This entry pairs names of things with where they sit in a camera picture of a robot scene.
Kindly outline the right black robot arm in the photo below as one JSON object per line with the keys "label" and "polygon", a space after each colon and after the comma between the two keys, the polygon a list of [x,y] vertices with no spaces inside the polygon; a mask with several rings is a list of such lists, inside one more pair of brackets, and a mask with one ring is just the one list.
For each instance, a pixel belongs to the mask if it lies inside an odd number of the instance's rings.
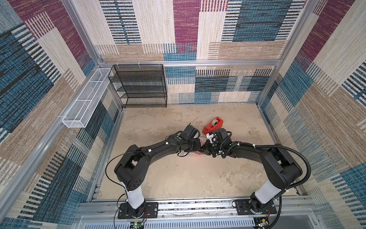
{"label": "right black robot arm", "polygon": [[281,196],[290,185],[298,179],[303,171],[299,164],[280,144],[259,146],[255,144],[233,142],[221,146],[209,140],[200,147],[200,151],[213,157],[243,158],[263,165],[267,179],[264,184],[251,195],[251,204],[262,208],[273,198]]}

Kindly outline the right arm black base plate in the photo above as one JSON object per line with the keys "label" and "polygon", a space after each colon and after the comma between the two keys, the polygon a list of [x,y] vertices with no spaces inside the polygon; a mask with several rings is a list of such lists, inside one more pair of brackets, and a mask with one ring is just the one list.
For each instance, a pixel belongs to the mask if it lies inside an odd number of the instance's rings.
{"label": "right arm black base plate", "polygon": [[271,200],[266,205],[259,204],[256,207],[255,204],[251,203],[248,198],[245,199],[235,199],[231,202],[232,207],[236,210],[239,216],[243,215],[275,215],[277,214],[277,209],[274,202]]}

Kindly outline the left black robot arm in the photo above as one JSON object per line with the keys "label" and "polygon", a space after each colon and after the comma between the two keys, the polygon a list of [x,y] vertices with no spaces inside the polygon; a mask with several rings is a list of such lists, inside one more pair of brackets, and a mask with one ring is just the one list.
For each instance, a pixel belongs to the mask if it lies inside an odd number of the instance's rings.
{"label": "left black robot arm", "polygon": [[147,147],[130,146],[114,169],[115,175],[125,189],[129,209],[136,214],[145,209],[141,185],[152,163],[181,151],[188,153],[198,151],[200,147],[200,138],[184,139],[177,135]]}

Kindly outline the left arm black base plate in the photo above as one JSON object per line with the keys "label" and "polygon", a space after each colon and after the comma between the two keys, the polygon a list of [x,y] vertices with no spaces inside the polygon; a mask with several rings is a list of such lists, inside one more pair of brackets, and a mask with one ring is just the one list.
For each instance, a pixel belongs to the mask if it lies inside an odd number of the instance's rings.
{"label": "left arm black base plate", "polygon": [[158,216],[158,202],[144,202],[137,209],[133,209],[128,202],[124,202],[119,206],[118,219],[154,219]]}

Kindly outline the orange plastic bowl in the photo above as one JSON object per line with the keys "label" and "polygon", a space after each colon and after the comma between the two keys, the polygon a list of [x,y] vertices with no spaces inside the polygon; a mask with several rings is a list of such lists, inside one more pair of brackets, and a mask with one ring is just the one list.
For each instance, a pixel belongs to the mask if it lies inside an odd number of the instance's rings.
{"label": "orange plastic bowl", "polygon": [[205,154],[203,154],[201,152],[192,152],[192,155],[194,155],[194,156],[205,156]]}

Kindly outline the red tape dispenser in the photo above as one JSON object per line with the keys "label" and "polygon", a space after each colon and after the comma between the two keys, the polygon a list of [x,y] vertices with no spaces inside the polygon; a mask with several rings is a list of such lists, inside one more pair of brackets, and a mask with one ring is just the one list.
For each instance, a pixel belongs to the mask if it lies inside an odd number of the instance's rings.
{"label": "red tape dispenser", "polygon": [[224,121],[220,117],[216,117],[210,124],[204,127],[203,134],[209,134],[220,129],[224,124]]}

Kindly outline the clear bubble wrap sheet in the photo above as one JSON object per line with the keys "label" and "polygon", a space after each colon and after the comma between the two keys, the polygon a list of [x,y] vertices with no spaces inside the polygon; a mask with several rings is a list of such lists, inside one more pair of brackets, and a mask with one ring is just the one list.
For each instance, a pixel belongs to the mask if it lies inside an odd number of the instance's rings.
{"label": "clear bubble wrap sheet", "polygon": [[194,156],[210,156],[210,153],[207,152],[207,138],[199,137],[199,142],[194,141],[193,149],[194,151],[191,152]]}

